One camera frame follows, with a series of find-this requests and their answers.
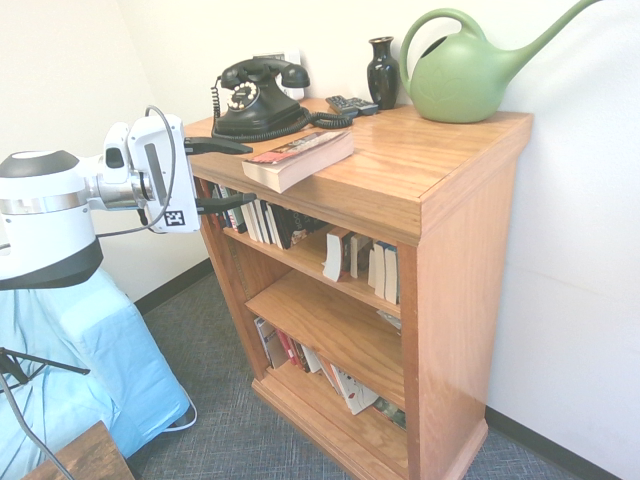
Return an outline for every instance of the black rotary telephone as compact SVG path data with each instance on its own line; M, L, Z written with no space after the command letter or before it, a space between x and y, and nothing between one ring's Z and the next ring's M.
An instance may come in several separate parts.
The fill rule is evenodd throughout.
M227 113L221 117L218 81L212 87L211 136L250 143L289 135L309 123L321 128L351 125L352 119L344 115L310 113L278 88L275 81L278 75L282 75L285 87L303 88L310 84L303 67L283 60L254 58L225 69L218 81L233 93Z

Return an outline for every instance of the remote control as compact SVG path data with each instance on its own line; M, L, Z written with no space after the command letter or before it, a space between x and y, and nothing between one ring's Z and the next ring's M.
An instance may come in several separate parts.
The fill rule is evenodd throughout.
M329 107L331 107L331 110L351 118L359 115L373 115L378 111L378 105L357 97L346 99L342 95L334 95L327 97L326 101Z

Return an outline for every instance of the black baseboard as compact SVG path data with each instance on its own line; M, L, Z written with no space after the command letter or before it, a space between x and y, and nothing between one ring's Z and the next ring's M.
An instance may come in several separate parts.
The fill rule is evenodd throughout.
M136 307L142 315L145 315L212 272L211 261L203 260L142 297L135 302ZM487 407L485 418L489 427L496 432L574 477L581 480L622 480L491 407Z
M140 313L142 315L146 315L154 308L162 305L171 297L175 297L178 293L182 292L212 272L213 266L211 265L211 260L203 260L134 303L136 307L138 307Z
M570 452L491 407L487 407L485 418L493 430L574 477L582 480L621 480L589 460Z

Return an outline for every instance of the bookshelf top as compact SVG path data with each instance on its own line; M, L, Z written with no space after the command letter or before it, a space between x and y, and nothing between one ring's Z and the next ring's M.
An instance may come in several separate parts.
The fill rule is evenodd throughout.
M328 112L322 99L305 99L310 111ZM444 124L419 116L411 105L358 117L350 127L355 153L278 194L247 178L241 157L191 157L193 174L332 224L381 240L417 245L420 237L509 161L529 140L533 116L498 112L475 124ZM185 127L187 136L210 136L212 119ZM257 155L318 130L250 144Z

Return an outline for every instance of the shelf side panel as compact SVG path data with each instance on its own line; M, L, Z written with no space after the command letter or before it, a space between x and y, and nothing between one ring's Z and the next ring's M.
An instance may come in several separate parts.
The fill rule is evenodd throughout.
M207 197L205 193L205 189L208 188L207 182L196 179L195 184L198 196ZM254 376L261 379L269 366L269 361L253 323L255 315L244 304L249 298L287 273L290 268L228 238L209 215L203 215L201 221L200 233L247 354L249 365Z
M419 422L417 438L409 431L412 480L461 480L486 435L515 167L513 157L429 232L416 277L402 278L414 282L415 308L402 310L406 377L417 379L407 393L417 395L407 421ZM411 260L408 247L398 250L401 263Z

